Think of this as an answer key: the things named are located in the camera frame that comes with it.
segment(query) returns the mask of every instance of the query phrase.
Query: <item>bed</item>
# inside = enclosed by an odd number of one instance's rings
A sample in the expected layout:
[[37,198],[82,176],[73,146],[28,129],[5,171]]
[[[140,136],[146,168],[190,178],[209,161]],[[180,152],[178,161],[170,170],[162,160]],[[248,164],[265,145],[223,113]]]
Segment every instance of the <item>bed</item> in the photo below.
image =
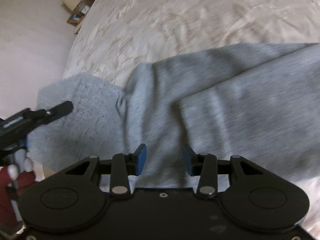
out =
[[[239,42],[319,41],[320,0],[96,0],[70,51],[64,78],[89,72],[125,87],[142,62]],[[298,186],[313,207],[319,206],[320,178]],[[304,226],[320,238],[316,213]]]

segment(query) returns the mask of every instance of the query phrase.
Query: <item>picture frame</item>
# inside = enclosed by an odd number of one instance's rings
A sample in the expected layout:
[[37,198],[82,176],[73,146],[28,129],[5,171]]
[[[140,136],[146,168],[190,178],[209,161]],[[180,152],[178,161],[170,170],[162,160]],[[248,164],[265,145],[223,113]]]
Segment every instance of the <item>picture frame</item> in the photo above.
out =
[[71,24],[79,24],[84,18],[84,15],[82,13],[73,13],[70,15],[69,19],[67,20],[67,23]]

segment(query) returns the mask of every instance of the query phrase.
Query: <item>gray fuzzy blanket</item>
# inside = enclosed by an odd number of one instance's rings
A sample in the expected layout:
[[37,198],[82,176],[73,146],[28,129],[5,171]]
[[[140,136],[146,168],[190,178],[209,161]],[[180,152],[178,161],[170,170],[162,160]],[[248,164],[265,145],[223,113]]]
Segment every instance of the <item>gray fuzzy blanket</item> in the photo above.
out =
[[[43,89],[38,107],[64,100],[74,111],[29,136],[31,156],[55,171],[145,143],[147,162],[132,187],[195,187],[179,151],[189,143],[219,159],[242,155],[299,185],[319,176],[317,44],[237,44],[141,64],[124,89],[83,73]],[[219,187],[228,187],[226,176]],[[311,204],[320,199],[304,190]],[[316,210],[306,220],[314,234]]]

